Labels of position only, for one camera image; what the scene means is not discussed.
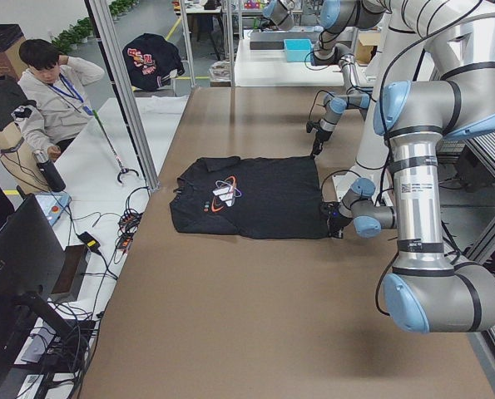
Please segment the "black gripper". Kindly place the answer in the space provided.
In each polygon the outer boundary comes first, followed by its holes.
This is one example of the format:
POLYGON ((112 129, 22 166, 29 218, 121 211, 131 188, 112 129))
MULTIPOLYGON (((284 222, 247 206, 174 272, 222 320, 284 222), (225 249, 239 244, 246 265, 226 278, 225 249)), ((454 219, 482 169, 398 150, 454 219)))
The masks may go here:
POLYGON ((344 237, 344 228, 349 225, 349 218, 339 212, 339 202, 322 202, 320 211, 326 219, 329 237, 342 239, 344 237))
POLYGON ((318 156, 323 150, 323 143, 328 141, 334 132, 334 126, 328 124, 327 126, 322 124, 321 121, 307 121, 306 122, 306 132, 314 132, 314 143, 312 146, 312 151, 310 153, 311 158, 318 156))

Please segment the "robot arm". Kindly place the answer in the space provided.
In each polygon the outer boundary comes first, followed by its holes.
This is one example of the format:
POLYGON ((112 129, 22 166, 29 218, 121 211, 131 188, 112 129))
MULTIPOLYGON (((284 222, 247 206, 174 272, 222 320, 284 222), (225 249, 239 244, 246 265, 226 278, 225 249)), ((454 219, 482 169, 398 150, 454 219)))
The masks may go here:
POLYGON ((323 31, 314 45, 310 60, 314 66, 338 66, 342 72, 345 93, 337 95, 327 92, 323 99, 324 115, 318 121, 307 121, 306 131, 315 132, 310 152, 312 159, 321 153, 324 143, 329 140, 346 110, 358 109, 366 117, 371 102, 373 88, 359 84, 355 55, 349 47, 338 41, 338 37, 346 27, 374 27, 384 13, 384 7, 370 1, 323 3, 320 14, 323 31))
POLYGON ((340 213, 361 235, 396 229, 398 252, 383 290, 399 328, 485 331, 495 325, 495 278, 445 253, 436 145, 495 131, 495 4, 327 1, 314 59, 340 61, 339 34, 383 17, 389 22, 356 165, 389 172, 394 205, 376 206, 352 185, 340 213))

